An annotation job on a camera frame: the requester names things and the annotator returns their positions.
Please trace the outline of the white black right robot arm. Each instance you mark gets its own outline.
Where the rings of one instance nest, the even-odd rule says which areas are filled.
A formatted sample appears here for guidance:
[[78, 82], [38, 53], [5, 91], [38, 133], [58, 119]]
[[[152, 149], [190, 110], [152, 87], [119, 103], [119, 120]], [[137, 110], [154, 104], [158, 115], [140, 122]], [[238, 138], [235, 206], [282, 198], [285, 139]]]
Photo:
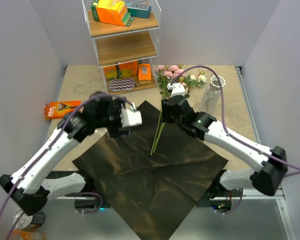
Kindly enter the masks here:
[[286, 151], [269, 148], [228, 129], [206, 112], [196, 112], [181, 95], [161, 101], [162, 121], [175, 123], [188, 136], [216, 145], [236, 156], [249, 167], [224, 171], [213, 183], [213, 192], [220, 197], [238, 188], [254, 187], [266, 196], [274, 196], [288, 171]]

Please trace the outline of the pink artificial flower bouquet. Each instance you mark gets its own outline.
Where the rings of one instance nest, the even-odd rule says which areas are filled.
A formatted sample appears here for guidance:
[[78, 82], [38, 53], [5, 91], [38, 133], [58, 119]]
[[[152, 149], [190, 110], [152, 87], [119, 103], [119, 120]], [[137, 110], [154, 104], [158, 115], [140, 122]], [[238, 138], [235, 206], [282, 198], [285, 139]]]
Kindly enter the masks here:
[[201, 88], [207, 83], [204, 72], [199, 72], [198, 76], [186, 73], [183, 65], [158, 65], [156, 70], [157, 81], [161, 88], [161, 99], [182, 95], [190, 97], [191, 88]]

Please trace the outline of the black wrapping paper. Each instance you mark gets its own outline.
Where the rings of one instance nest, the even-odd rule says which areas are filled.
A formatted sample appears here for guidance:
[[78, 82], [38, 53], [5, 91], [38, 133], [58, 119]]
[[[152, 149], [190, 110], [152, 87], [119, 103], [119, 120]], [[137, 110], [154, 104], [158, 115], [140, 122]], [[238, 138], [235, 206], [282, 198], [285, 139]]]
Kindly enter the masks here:
[[167, 240], [227, 160], [174, 124], [151, 153], [159, 110], [140, 104], [142, 125], [126, 137], [103, 135], [73, 164], [142, 240]]

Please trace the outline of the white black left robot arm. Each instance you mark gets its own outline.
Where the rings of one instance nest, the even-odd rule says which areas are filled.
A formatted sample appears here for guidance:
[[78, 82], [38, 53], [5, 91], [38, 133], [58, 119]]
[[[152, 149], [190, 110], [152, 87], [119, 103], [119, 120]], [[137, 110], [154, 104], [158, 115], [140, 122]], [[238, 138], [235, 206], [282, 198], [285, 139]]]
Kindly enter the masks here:
[[20, 209], [32, 216], [48, 203], [69, 194], [89, 196], [94, 184], [79, 172], [48, 179], [55, 166], [97, 129], [111, 137], [130, 134], [129, 127], [142, 123], [140, 112], [125, 97], [96, 92], [68, 112], [45, 144], [19, 170], [0, 177], [0, 186]]

